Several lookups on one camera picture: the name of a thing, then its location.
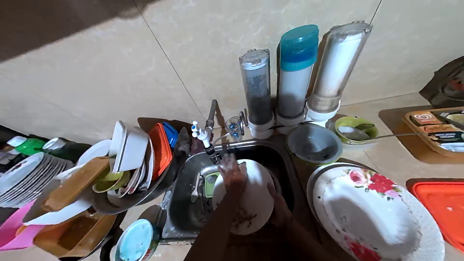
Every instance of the orange tray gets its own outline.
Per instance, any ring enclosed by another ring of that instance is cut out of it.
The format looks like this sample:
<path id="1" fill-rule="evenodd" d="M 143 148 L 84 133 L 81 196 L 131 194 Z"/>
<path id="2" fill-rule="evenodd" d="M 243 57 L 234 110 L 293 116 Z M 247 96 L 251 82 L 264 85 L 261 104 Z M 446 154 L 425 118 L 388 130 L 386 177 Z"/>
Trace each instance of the orange tray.
<path id="1" fill-rule="evenodd" d="M 166 167 L 171 163 L 173 155 L 169 146 L 168 137 L 164 132 L 163 124 L 157 123 L 148 133 L 153 143 L 155 151 L 155 164 L 153 166 L 153 177 L 155 180 L 163 173 Z"/>
<path id="2" fill-rule="evenodd" d="M 464 252 L 464 182 L 418 182 L 411 192 L 429 210 L 444 239 Z"/>

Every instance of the kitchen sink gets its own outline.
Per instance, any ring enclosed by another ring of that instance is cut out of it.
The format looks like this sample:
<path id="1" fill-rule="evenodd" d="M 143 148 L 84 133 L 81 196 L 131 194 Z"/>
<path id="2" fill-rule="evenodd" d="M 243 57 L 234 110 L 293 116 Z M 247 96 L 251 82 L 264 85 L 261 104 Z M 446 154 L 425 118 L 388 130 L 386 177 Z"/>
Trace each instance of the kitchen sink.
<path id="1" fill-rule="evenodd" d="M 304 194 L 296 176 L 290 154 L 286 148 L 285 136 L 273 136 L 265 141 L 251 140 L 215 147 L 217 153 L 234 153 L 237 159 L 251 159 L 266 167 L 280 184 L 280 193 L 290 210 L 295 206 L 296 198 L 305 202 Z M 204 176 L 218 172 L 218 165 L 211 162 L 206 153 L 189 157 L 179 168 L 177 179 L 171 191 L 165 196 L 165 208 L 168 218 L 163 229 L 163 239 L 195 238 L 207 223 L 212 212 L 212 199 L 204 197 Z M 191 202 L 195 181 L 200 173 L 198 198 Z"/>

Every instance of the green bowl with spoon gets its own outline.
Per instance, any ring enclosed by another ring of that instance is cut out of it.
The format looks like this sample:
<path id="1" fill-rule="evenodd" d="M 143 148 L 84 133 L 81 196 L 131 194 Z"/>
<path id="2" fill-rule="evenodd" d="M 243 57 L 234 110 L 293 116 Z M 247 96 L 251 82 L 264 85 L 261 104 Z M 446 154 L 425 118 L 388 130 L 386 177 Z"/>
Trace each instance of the green bowl with spoon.
<path id="1" fill-rule="evenodd" d="M 340 127 L 352 127 L 356 128 L 358 130 L 363 131 L 365 134 L 369 136 L 369 139 L 365 140 L 356 140 L 352 138 L 346 137 L 345 133 L 342 133 L 338 130 Z M 379 130 L 375 126 L 375 124 L 371 121 L 368 121 L 363 118 L 358 118 L 356 116 L 345 116 L 340 119 L 338 119 L 335 122 L 335 131 L 337 133 L 337 136 L 340 138 L 340 140 L 345 143 L 345 144 L 350 144 L 350 145 L 362 145 L 368 143 L 371 139 L 377 137 L 379 134 Z"/>

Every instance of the pink container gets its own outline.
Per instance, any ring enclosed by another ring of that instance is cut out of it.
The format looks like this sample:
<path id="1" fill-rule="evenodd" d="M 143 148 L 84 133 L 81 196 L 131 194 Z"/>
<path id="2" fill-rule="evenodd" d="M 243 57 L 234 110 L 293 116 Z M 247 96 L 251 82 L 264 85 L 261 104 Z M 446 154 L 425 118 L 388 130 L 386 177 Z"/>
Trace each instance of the pink container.
<path id="1" fill-rule="evenodd" d="M 0 251 L 17 250 L 31 247 L 35 235 L 42 230 L 45 225 L 27 226 L 18 236 L 16 231 L 23 225 L 23 218 L 29 211 L 34 202 L 18 209 L 0 227 Z"/>

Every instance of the blue container lid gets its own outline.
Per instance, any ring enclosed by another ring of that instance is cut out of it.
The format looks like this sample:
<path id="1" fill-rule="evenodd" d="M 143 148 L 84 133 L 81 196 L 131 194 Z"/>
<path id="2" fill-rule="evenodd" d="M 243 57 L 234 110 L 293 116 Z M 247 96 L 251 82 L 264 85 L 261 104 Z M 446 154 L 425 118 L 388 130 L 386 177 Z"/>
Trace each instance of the blue container lid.
<path id="1" fill-rule="evenodd" d="M 280 68 L 299 71 L 316 62 L 319 44 L 317 25 L 300 26 L 284 33 L 280 39 Z"/>

